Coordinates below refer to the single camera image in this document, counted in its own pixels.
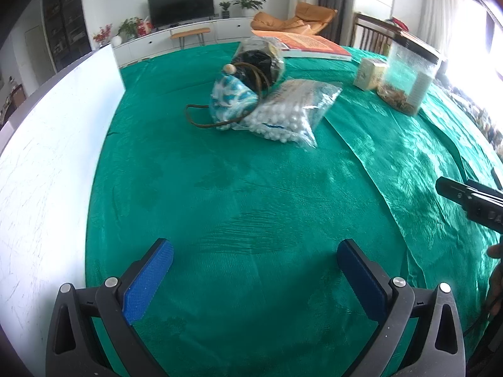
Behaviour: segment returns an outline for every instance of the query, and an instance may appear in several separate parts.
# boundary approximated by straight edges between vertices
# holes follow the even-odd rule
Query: tv stand
[[[181,40],[178,37],[172,39],[172,36],[180,33],[185,34],[185,49],[199,46],[200,40],[197,33],[193,32],[197,29],[209,29],[204,33],[206,45],[242,41],[252,36],[250,22],[251,18],[222,18],[170,26],[135,40],[124,42],[114,48],[115,58],[119,66],[126,66],[147,58],[179,51],[182,49]]]

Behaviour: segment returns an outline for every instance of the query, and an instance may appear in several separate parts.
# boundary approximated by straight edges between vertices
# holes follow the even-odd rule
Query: wooden chair
[[[353,21],[351,46],[376,54],[388,55],[391,42],[400,31],[402,29],[396,25],[358,12]]]

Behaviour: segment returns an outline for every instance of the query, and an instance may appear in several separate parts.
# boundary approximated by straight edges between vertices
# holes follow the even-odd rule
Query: metal screw
[[[397,276],[396,278],[393,278],[393,284],[396,287],[404,287],[405,285],[407,285],[407,282],[406,282],[405,279],[400,278],[399,276]]]
[[[70,289],[71,289],[71,286],[69,283],[64,283],[61,285],[61,288],[59,288],[59,290],[63,293],[70,292]]]
[[[450,287],[450,285],[448,283],[442,282],[440,284],[440,290],[443,293],[449,293],[449,292],[451,292],[451,287]]]
[[[118,283],[119,283],[119,279],[117,279],[116,277],[113,276],[111,278],[108,278],[105,281],[105,286],[106,287],[116,287]]]

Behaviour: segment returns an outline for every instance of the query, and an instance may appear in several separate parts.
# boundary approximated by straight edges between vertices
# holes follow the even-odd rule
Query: clear plastic box
[[[377,94],[396,110],[416,115],[441,64],[438,51],[402,32],[391,44]]]

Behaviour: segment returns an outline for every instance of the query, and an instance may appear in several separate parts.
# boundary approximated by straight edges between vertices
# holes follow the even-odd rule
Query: white pot
[[[115,48],[122,44],[122,38],[120,36],[115,36],[112,38],[112,46]]]
[[[254,17],[256,13],[255,8],[243,8],[243,17]]]

